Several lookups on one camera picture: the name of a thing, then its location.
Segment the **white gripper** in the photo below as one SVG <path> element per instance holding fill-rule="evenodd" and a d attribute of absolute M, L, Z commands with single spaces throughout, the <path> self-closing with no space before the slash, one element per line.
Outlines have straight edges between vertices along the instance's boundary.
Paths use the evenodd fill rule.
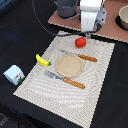
<path fill-rule="evenodd" d="M 97 17 L 96 12 L 81 12 L 81 30 L 85 31 L 92 31 L 94 28 L 95 20 Z"/>

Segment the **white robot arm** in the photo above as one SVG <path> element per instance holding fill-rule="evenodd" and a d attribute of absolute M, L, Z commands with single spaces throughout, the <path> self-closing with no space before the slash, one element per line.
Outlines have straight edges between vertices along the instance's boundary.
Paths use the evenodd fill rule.
<path fill-rule="evenodd" d="M 81 0 L 81 30 L 92 31 L 96 23 L 105 23 L 104 0 Z"/>

